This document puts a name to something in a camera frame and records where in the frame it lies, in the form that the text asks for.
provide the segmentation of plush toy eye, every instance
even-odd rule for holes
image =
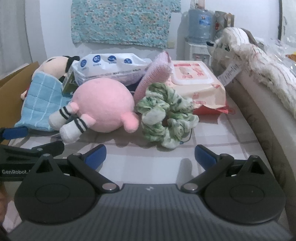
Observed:
[[[49,62],[49,61],[52,61],[53,59],[55,59],[55,58],[51,58],[51,59],[49,59],[48,61],[46,61],[47,63]]]

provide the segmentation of teal floral fabric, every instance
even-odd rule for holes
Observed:
[[[72,40],[164,49],[180,9],[180,0],[73,0]]]

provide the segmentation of checkered tablecloth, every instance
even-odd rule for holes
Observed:
[[[175,150],[147,142],[141,128],[133,134],[122,128],[111,133],[88,130],[79,141],[67,144],[64,153],[57,158],[65,158],[74,152],[85,153],[98,144],[104,144],[107,158],[97,171],[120,186],[123,183],[180,185],[189,181],[204,171],[194,157],[194,148],[198,144],[216,154],[230,154],[235,159],[245,160],[250,155],[258,155],[270,169],[255,134],[237,105],[230,97],[227,97],[227,102],[231,114],[200,116],[200,123],[193,130],[191,139]],[[29,137],[13,140],[10,144],[32,148],[58,137],[57,133],[32,132]]]

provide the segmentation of blue circular icon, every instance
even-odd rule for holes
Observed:
[[[95,63],[100,62],[100,60],[101,60],[101,56],[100,55],[96,55],[93,58],[93,62],[95,62]]]
[[[129,58],[126,58],[125,60],[124,60],[124,62],[126,63],[126,64],[132,64],[133,62],[131,61],[131,59],[129,59]]]
[[[83,68],[86,65],[86,59],[81,60],[80,66]]]
[[[116,60],[116,57],[114,55],[110,55],[109,58],[108,58],[108,60],[110,62],[113,62],[114,60]]]

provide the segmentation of gray ribbed surface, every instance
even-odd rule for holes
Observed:
[[[209,212],[197,195],[176,185],[125,185],[103,195],[87,215],[59,226],[23,222],[12,241],[288,241],[276,222],[256,227],[227,223]]]

